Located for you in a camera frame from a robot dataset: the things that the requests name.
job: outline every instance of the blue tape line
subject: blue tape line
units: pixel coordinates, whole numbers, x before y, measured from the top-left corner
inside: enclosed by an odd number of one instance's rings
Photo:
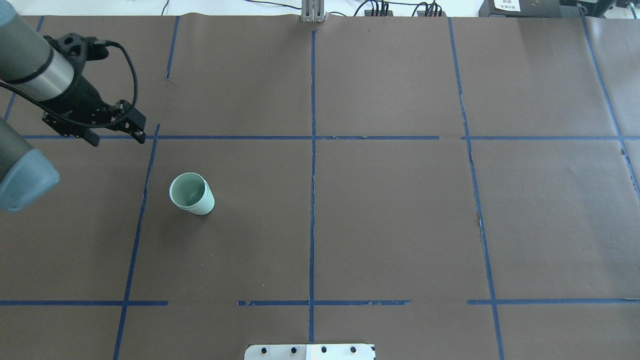
[[[613,106],[611,105],[611,98],[609,97],[607,88],[604,86],[604,80],[602,79],[600,66],[598,65],[596,54],[593,51],[593,46],[591,45],[591,35],[589,35],[589,29],[587,28],[587,20],[584,16],[582,17],[582,28],[584,29],[584,36],[587,39],[587,48],[589,49],[589,54],[591,55],[591,61],[593,61],[593,67],[596,70],[596,75],[598,76],[598,81],[600,82],[600,88],[602,89],[602,94],[604,95],[605,102],[607,103],[607,109],[609,109],[609,114],[611,115],[611,120],[613,121],[613,127],[616,130],[616,135],[618,136],[620,147],[624,152],[625,162],[627,163],[629,175],[631,175],[631,181],[633,182],[634,190],[636,191],[636,197],[638,198],[638,200],[640,200],[640,188],[638,187],[636,173],[634,172],[634,168],[631,165],[631,160],[629,159],[629,152],[627,151],[627,146],[625,145],[625,141],[623,140],[620,126],[618,125],[618,118],[616,117],[616,114],[613,111]]]
[[[80,140],[74,136],[60,136],[60,135],[23,135],[22,138],[27,140]],[[153,136],[147,136],[147,139],[152,139]],[[100,140],[126,140],[131,139],[129,135],[100,135]]]
[[[471,136],[471,140],[617,140],[615,136]]]
[[[316,31],[311,32],[311,225],[309,236],[309,343],[314,343],[316,266]]]
[[[120,344],[122,342],[122,331],[124,330],[124,322],[127,318],[127,306],[129,305],[129,294],[131,292],[131,283],[133,281],[133,270],[136,267],[136,256],[138,255],[138,244],[140,243],[140,234],[142,232],[142,219],[145,215],[145,207],[147,206],[147,193],[149,190],[149,178],[151,170],[154,166],[154,158],[156,156],[156,146],[158,141],[158,132],[160,124],[156,126],[154,134],[154,143],[151,146],[151,155],[149,157],[149,166],[147,168],[147,178],[145,180],[145,189],[142,192],[142,203],[140,204],[140,215],[138,216],[138,226],[136,228],[136,237],[133,241],[133,250],[131,251],[131,263],[129,264],[129,274],[127,276],[127,286],[124,290],[124,299],[122,301],[122,311],[120,312],[120,325],[118,326],[118,335],[116,336],[116,345],[113,350],[113,360],[117,360],[120,354]]]
[[[640,304],[640,299],[500,299],[498,305]],[[467,305],[491,305],[491,300],[467,300]]]
[[[99,301],[99,300],[0,300],[0,306],[122,306],[122,301]]]
[[[161,135],[161,140],[311,140],[311,136],[286,135]]]
[[[25,139],[77,140],[73,136],[24,135]],[[101,135],[101,140],[131,139],[129,135]],[[307,135],[159,135],[160,140],[311,140]],[[316,136],[316,140],[439,140],[439,136]]]
[[[238,306],[308,306],[308,300],[251,300],[239,301]]]
[[[484,267],[486,269],[486,279],[489,284],[489,295],[491,296],[492,301],[492,311],[493,311],[493,327],[495,330],[495,339],[498,346],[498,355],[500,360],[504,360],[504,350],[502,347],[502,333],[500,331],[500,320],[498,317],[498,306],[495,303],[495,290],[493,288],[493,275],[491,272],[491,261],[489,260],[489,246],[486,242],[486,232],[484,230],[484,217],[482,213],[482,205],[480,204],[480,192],[478,190],[478,183],[476,178],[476,166],[474,165],[473,154],[471,150],[471,135],[469,133],[469,126],[467,122],[467,111],[465,110],[465,104],[462,101],[462,81],[460,79],[460,67],[458,65],[458,54],[456,53],[456,39],[453,33],[453,23],[451,22],[451,18],[448,17],[449,21],[449,36],[451,38],[451,52],[453,54],[453,64],[456,69],[456,82],[458,85],[458,97],[460,98],[460,111],[462,112],[462,119],[464,120],[465,126],[465,136],[467,143],[467,155],[469,158],[469,167],[471,168],[471,178],[473,180],[474,185],[474,195],[476,197],[476,210],[478,214],[478,219],[480,223],[480,235],[482,239],[482,247],[484,252]]]
[[[404,306],[411,300],[316,300],[317,306]]]
[[[314,300],[314,306],[404,306],[411,300]],[[238,306],[308,306],[307,300],[238,301]]]
[[[6,106],[6,111],[4,112],[4,121],[9,121],[9,114],[11,114],[11,108],[13,107],[14,101],[15,101],[15,93],[11,94],[11,99],[9,99],[9,104]]]
[[[317,140],[439,140],[439,136],[317,136]]]
[[[36,27],[36,31],[40,32],[40,30],[42,29],[42,23],[44,23],[44,15],[40,17],[40,20],[38,21],[38,26]]]
[[[171,74],[171,64],[173,63],[173,51],[175,50],[175,39],[178,37],[178,27],[180,25],[180,17],[175,17],[175,24],[173,25],[173,38],[171,39],[171,49],[169,50],[169,60],[166,63],[166,79],[169,79]]]
[[[129,306],[168,306],[168,301],[130,301]],[[0,300],[0,306],[122,306],[119,300]]]

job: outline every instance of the electrical cable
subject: electrical cable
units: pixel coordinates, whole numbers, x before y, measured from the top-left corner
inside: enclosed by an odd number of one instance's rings
[[[356,9],[356,12],[353,13],[353,16],[358,15],[358,12],[360,11],[360,9],[362,9],[362,7],[364,6],[364,4],[366,3],[373,3],[376,4],[376,13],[378,12],[378,2],[375,0],[366,0],[364,1],[362,4],[360,4],[360,6],[358,6],[358,8]],[[371,4],[371,15],[373,16],[373,4]]]
[[[411,14],[411,17],[414,17],[414,16],[415,16],[415,13],[417,13],[417,12],[418,12],[418,8],[419,8],[420,6],[422,6],[422,5],[424,5],[424,11],[425,11],[425,12],[427,11],[427,9],[429,8],[429,4],[427,4],[427,3],[425,3],[425,2],[419,3],[418,5],[416,5],[416,6],[415,6],[415,9],[413,9],[413,13]]]
[[[302,8],[298,8],[295,7],[293,5],[287,5],[287,4],[280,4],[280,3],[272,3],[271,1],[258,1],[258,0],[245,0],[249,3],[256,3],[256,4],[271,4],[271,5],[276,5],[276,6],[284,6],[286,8],[292,8],[292,9],[296,9],[296,10],[302,10]]]
[[[413,4],[410,4],[410,3],[397,3],[397,2],[394,2],[394,1],[387,1],[387,0],[385,0],[385,3],[386,4],[393,4],[393,5],[408,5],[408,6],[416,6],[416,5],[418,5],[418,3],[413,3]]]
[[[114,41],[104,41],[104,46],[112,46],[112,47],[117,47],[118,49],[121,50],[122,54],[124,55],[124,58],[127,60],[127,63],[129,64],[129,68],[131,69],[131,76],[133,77],[133,100],[131,101],[131,107],[129,107],[129,109],[125,110],[124,113],[122,113],[122,115],[119,115],[117,118],[114,119],[114,121],[105,123],[105,124],[86,124],[84,122],[80,122],[80,121],[75,121],[72,120],[62,114],[56,113],[55,111],[49,109],[48,107],[44,106],[43,104],[41,104],[40,102],[38,102],[37,100],[35,100],[34,98],[32,98],[31,96],[25,94],[24,92],[21,92],[20,90],[14,88],[11,85],[7,85],[3,82],[0,81],[0,88],[5,88],[11,92],[14,92],[16,95],[21,96],[22,98],[24,98],[25,100],[29,101],[31,104],[34,104],[35,106],[38,106],[40,109],[44,110],[46,113],[48,113],[49,115],[53,116],[54,118],[63,121],[63,122],[67,122],[69,124],[72,125],[77,125],[77,126],[82,126],[82,127],[86,127],[88,129],[98,129],[98,128],[102,128],[102,127],[109,127],[109,126],[114,126],[117,125],[121,122],[123,122],[126,118],[127,115],[129,114],[129,112],[136,106],[136,103],[138,102],[138,76],[136,75],[136,69],[133,67],[133,61],[131,61],[131,57],[129,57],[129,53],[127,53],[127,51],[125,50],[124,46],[120,45],[117,42]]]
[[[162,8],[162,12],[160,13],[160,16],[164,15],[164,10],[166,9],[167,5],[169,5],[169,0],[166,0],[166,3],[164,4],[164,7]]]

